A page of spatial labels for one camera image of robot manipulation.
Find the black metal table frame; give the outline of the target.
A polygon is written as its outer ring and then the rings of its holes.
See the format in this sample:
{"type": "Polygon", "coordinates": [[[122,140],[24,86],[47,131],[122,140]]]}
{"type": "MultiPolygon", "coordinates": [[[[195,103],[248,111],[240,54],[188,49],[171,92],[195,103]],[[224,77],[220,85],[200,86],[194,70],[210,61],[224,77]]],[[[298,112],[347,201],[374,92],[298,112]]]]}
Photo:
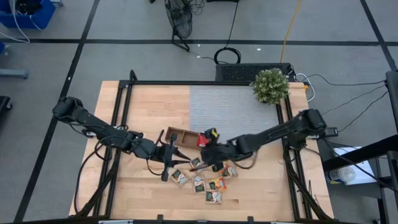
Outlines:
{"type": "MultiPolygon", "coordinates": [[[[110,121],[124,121],[133,131],[156,139],[170,126],[190,127],[190,81],[127,80],[102,83],[95,114],[110,121]],[[125,87],[131,86],[131,92],[125,87]]],[[[301,185],[287,173],[284,144],[275,141],[263,146],[252,169],[239,171],[229,179],[222,203],[205,202],[191,186],[177,187],[158,176],[163,165],[147,163],[122,154],[116,178],[106,187],[91,216],[133,220],[164,221],[248,221],[313,222],[333,219],[330,196],[323,174],[317,143],[308,140],[306,149],[292,159],[301,185]]]]}

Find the orange tea packet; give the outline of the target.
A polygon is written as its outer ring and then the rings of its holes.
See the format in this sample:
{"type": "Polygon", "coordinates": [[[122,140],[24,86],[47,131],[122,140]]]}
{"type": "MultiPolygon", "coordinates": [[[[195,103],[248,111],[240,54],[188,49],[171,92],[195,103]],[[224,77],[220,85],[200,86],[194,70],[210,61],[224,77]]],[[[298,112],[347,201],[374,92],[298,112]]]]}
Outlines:
{"type": "Polygon", "coordinates": [[[210,179],[208,181],[208,186],[209,186],[210,190],[217,190],[217,191],[220,191],[220,192],[223,192],[223,191],[225,191],[227,189],[223,177],[210,179]]]}

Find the black metal stand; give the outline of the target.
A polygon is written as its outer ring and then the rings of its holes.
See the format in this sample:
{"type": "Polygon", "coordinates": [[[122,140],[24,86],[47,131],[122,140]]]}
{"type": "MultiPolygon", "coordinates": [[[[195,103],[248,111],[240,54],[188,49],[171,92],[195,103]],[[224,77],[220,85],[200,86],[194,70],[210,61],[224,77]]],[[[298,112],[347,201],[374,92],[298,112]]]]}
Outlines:
{"type": "Polygon", "coordinates": [[[388,95],[390,98],[397,134],[361,148],[350,146],[352,149],[350,152],[336,154],[334,158],[324,161],[323,167],[325,172],[331,172],[355,166],[360,172],[375,180],[381,191],[380,195],[376,197],[379,204],[380,221],[381,224],[387,224],[388,215],[385,208],[384,189],[389,189],[394,193],[394,200],[398,209],[398,69],[386,72],[386,79],[382,81],[382,84],[382,87],[387,89],[383,95],[388,95]],[[389,176],[374,176],[358,166],[364,161],[380,158],[385,159],[388,163],[389,176]]]}

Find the blue plastic bin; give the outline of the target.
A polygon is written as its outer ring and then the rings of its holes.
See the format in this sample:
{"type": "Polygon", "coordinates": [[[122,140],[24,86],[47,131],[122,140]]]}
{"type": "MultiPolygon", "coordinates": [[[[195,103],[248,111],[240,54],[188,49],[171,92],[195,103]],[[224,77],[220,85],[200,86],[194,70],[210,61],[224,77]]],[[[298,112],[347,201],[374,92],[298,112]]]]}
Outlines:
{"type": "Polygon", "coordinates": [[[54,12],[50,0],[0,0],[0,23],[7,28],[45,29],[54,12]]]}

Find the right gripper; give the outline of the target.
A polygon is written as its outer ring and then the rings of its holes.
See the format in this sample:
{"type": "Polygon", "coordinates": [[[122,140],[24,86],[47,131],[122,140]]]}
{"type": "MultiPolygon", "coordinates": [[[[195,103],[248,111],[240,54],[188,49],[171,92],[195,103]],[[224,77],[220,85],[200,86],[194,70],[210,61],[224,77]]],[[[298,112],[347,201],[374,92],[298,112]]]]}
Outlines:
{"type": "Polygon", "coordinates": [[[224,161],[233,159],[237,155],[235,146],[232,143],[219,143],[218,138],[220,135],[217,138],[214,137],[211,133],[212,130],[216,131],[216,128],[210,128],[205,131],[205,135],[210,142],[201,149],[201,158],[205,159],[205,161],[200,160],[204,164],[195,169],[191,167],[190,172],[203,172],[210,166],[213,172],[218,172],[224,167],[224,161]]]}

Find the white box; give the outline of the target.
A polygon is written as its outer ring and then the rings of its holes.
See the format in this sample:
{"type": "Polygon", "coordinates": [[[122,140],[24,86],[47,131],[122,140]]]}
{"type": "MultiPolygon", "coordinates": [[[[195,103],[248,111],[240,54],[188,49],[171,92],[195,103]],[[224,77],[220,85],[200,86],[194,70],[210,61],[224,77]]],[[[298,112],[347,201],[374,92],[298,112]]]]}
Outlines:
{"type": "Polygon", "coordinates": [[[358,185],[376,182],[365,172],[374,175],[373,170],[368,161],[347,167],[335,169],[325,173],[326,181],[330,184],[358,185]]]}

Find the grey woven placemat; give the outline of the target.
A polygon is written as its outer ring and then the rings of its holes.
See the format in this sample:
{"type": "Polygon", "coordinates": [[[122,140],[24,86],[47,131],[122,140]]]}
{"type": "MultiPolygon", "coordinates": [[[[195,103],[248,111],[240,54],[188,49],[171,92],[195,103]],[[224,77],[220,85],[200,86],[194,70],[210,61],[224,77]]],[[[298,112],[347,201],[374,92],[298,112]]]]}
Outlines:
{"type": "Polygon", "coordinates": [[[275,105],[258,102],[250,86],[190,86],[190,130],[215,128],[219,142],[277,126],[275,105]]]}

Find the wooden three-compartment tray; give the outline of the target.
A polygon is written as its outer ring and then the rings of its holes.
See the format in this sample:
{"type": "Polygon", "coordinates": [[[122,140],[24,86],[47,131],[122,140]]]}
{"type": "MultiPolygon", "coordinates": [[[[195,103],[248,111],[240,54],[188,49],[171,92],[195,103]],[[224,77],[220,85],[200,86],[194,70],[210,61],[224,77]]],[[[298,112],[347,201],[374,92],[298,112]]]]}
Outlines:
{"type": "Polygon", "coordinates": [[[185,147],[189,149],[201,149],[202,147],[197,147],[197,138],[199,133],[189,131],[186,129],[179,129],[174,127],[168,127],[165,140],[170,142],[170,138],[172,134],[177,135],[177,140],[175,141],[175,145],[179,147],[185,147]]]}

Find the artificial potted green plant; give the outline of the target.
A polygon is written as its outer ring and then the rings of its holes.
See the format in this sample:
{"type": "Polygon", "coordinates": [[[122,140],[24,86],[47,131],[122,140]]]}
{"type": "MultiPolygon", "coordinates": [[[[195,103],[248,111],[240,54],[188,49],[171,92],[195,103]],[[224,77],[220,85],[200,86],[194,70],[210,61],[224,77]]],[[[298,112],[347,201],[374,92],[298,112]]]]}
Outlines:
{"type": "Polygon", "coordinates": [[[288,79],[278,68],[261,70],[250,86],[260,103],[277,105],[289,94],[288,79]]]}

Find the black perforated computer case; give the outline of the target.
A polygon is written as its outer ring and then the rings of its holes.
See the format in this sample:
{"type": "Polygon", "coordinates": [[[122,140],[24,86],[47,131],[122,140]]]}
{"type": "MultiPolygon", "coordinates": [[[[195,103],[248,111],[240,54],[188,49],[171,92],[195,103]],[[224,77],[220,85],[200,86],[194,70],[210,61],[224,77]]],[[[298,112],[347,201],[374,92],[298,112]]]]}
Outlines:
{"type": "Polygon", "coordinates": [[[217,82],[253,82],[259,72],[274,68],[279,69],[288,81],[295,81],[296,74],[290,63],[218,64],[215,80],[217,82]]]}

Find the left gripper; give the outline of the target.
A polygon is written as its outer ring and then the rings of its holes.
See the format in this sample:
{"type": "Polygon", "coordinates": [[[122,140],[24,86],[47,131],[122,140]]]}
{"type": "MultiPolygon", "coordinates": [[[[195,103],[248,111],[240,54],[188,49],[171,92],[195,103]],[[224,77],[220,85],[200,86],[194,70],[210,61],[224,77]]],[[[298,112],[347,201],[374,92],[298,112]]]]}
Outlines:
{"type": "Polygon", "coordinates": [[[174,147],[174,143],[177,140],[177,135],[172,134],[170,138],[170,142],[164,143],[161,141],[162,134],[159,135],[158,139],[155,142],[155,148],[154,148],[154,153],[153,155],[150,156],[149,160],[151,161],[156,161],[156,162],[161,162],[164,164],[164,169],[162,173],[160,174],[161,180],[166,182],[168,181],[169,178],[169,168],[179,165],[179,164],[189,164],[190,163],[190,158],[180,152],[178,148],[174,147]],[[186,159],[187,161],[180,161],[180,160],[172,160],[172,156],[174,154],[175,150],[175,155],[182,158],[186,159]]]}

